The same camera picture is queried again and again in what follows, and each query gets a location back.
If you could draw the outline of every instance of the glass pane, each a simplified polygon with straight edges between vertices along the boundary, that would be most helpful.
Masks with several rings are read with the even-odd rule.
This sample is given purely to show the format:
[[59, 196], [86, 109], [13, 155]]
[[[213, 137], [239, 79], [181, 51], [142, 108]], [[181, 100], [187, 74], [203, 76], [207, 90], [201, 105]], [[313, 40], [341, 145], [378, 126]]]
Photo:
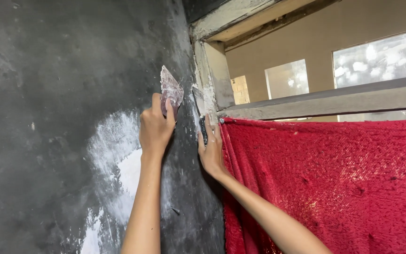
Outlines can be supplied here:
[[269, 99], [309, 92], [304, 59], [267, 69], [265, 74]]
[[[333, 52], [336, 88], [406, 78], [406, 33]], [[405, 111], [340, 115], [339, 121], [405, 120]]]
[[233, 88], [234, 103], [236, 105], [250, 102], [245, 76], [231, 79], [231, 87]]

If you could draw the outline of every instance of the red fabric curtain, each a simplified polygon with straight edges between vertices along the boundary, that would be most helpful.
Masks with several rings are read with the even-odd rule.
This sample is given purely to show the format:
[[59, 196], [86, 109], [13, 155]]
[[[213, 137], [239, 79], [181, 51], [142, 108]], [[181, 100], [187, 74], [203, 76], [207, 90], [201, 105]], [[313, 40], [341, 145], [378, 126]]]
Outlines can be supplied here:
[[[278, 123], [225, 118], [237, 180], [335, 254], [406, 253], [406, 121]], [[228, 192], [228, 254], [280, 253]]]

